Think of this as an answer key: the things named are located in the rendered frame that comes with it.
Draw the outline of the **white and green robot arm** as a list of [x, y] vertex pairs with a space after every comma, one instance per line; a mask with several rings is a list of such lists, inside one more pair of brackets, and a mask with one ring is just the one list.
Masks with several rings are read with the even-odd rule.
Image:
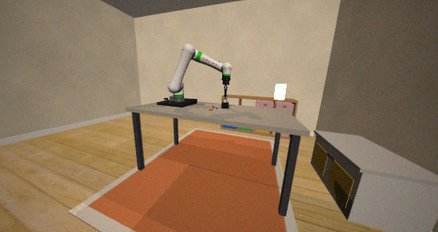
[[169, 100], [170, 102], [186, 101], [184, 98], [184, 86], [182, 80], [191, 60], [202, 63], [204, 65], [208, 65], [220, 71], [222, 73], [222, 80], [231, 80], [230, 74], [232, 66], [229, 63], [222, 64], [218, 61], [215, 61], [214, 59], [206, 56], [204, 53], [196, 50], [191, 44], [185, 44], [182, 47], [182, 53], [177, 68], [175, 69], [174, 75], [172, 76], [170, 83], [167, 86], [168, 90], [173, 93], [173, 96], [170, 96], [169, 98], [164, 98], [164, 100]]

